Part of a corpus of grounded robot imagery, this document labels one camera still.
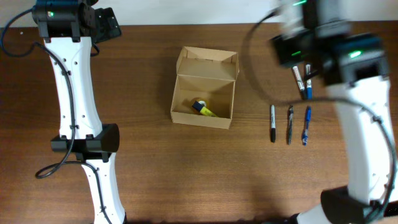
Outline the black whiteboard marker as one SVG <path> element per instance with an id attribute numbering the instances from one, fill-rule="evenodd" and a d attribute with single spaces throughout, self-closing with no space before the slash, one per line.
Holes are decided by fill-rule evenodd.
<path id="1" fill-rule="evenodd" d="M 307 92 L 306 92 L 305 85 L 304 85 L 304 83 L 302 81 L 302 77 L 301 77 L 301 74 L 299 72 L 298 66 L 293 66 L 292 67 L 292 72 L 293 72 L 294 77 L 296 79 L 296 82 L 297 82 L 298 89 L 300 91 L 301 97 L 302 97 L 303 100 L 306 100 L 307 99 Z"/>

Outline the brown cardboard box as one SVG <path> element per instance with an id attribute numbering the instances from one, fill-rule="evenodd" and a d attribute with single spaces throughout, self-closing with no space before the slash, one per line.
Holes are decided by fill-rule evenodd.
<path id="1" fill-rule="evenodd" d="M 233 117 L 237 52 L 184 46 L 176 63 L 176 81 L 170 107 L 173 123 L 229 129 Z M 190 101 L 209 101 L 208 109 L 218 117 L 195 114 Z"/>

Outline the yellow tape roll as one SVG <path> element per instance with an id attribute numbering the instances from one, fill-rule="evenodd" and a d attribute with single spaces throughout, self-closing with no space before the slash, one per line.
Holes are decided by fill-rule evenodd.
<path id="1" fill-rule="evenodd" d="M 208 101 L 207 99 L 200 98 L 200 97 L 193 98 L 193 99 L 190 101 L 190 104 L 193 105 L 196 101 L 197 101 L 199 104 L 201 104 L 202 106 L 206 107 L 206 108 L 207 108 L 208 105 L 209 105 L 209 101 Z M 195 108 L 191 107 L 191 109 L 192 109 L 192 111 L 193 111 L 195 114 L 201 115 L 201 113 L 200 113 L 199 111 L 197 111 Z"/>

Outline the yellow highlighter black cap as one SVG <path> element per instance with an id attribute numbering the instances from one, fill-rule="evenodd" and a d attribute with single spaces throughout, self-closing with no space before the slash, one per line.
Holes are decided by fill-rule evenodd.
<path id="1" fill-rule="evenodd" d="M 202 114 L 203 116 L 209 116 L 209 117 L 218 117 L 217 115 L 215 115 L 212 111 L 210 111 L 208 108 L 206 108 L 205 106 L 203 106 L 201 103 L 199 103 L 198 101 L 195 101 L 192 104 L 192 108 L 195 109 L 196 111 L 198 111 L 200 114 Z"/>

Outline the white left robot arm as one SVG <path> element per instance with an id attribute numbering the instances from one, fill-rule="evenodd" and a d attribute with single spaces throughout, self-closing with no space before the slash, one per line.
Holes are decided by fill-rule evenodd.
<path id="1" fill-rule="evenodd" d="M 74 164 L 85 171 L 95 223 L 126 223 L 115 171 L 119 128 L 100 121 L 90 67 L 92 48 L 121 36 L 121 29 L 110 7 L 94 9 L 94 4 L 37 1 L 32 17 L 50 54 L 60 103 L 60 129 L 52 150 L 74 154 Z"/>

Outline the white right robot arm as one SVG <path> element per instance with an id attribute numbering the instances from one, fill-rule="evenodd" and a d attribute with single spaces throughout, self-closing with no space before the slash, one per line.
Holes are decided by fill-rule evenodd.
<path id="1" fill-rule="evenodd" d="M 339 1 L 280 1 L 279 63 L 302 62 L 323 78 L 343 130 L 346 186 L 324 190 L 320 204 L 290 223 L 374 223 L 397 215 L 397 153 L 389 108 L 389 67 L 382 40 L 351 34 Z"/>

